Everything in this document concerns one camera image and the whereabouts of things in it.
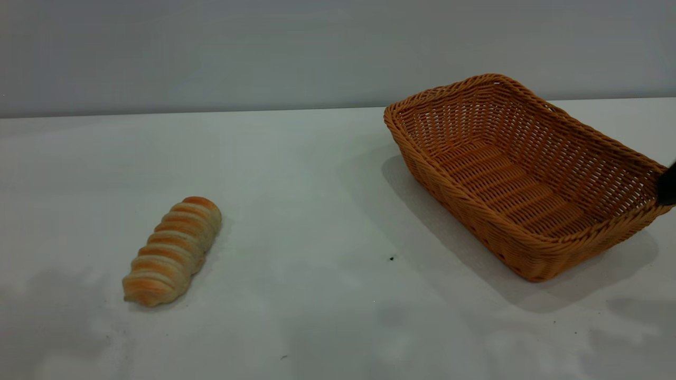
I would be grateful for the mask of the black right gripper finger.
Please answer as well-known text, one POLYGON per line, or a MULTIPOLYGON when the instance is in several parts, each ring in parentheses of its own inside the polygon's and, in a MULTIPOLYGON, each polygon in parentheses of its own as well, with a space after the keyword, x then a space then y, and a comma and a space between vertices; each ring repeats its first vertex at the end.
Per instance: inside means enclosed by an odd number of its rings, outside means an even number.
POLYGON ((656 181, 656 201, 659 205, 676 203, 676 163, 673 162, 656 181))

